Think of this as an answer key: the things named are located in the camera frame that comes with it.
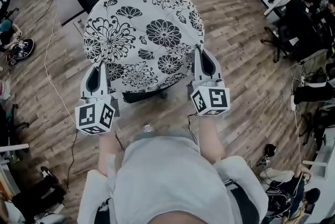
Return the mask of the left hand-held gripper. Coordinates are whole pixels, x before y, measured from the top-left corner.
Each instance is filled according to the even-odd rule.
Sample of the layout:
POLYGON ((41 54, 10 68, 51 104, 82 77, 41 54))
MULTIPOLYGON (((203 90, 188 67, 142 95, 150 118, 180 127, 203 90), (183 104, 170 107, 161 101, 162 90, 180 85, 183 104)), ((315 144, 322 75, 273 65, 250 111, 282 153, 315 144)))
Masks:
POLYGON ((115 117, 120 116, 118 100, 109 93, 109 73, 104 62, 91 66, 81 81, 81 98, 75 108, 76 128, 86 136, 111 131, 115 117))

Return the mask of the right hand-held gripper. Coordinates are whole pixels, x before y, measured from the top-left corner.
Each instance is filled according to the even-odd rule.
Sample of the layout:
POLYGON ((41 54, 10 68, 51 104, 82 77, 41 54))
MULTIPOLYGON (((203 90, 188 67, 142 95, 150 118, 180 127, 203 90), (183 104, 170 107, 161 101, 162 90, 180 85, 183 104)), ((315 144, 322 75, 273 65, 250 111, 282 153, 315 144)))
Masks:
POLYGON ((197 46, 193 52, 193 76, 187 84, 189 100, 200 116, 216 116, 230 109, 230 90, 221 76, 218 60, 207 50, 197 46))

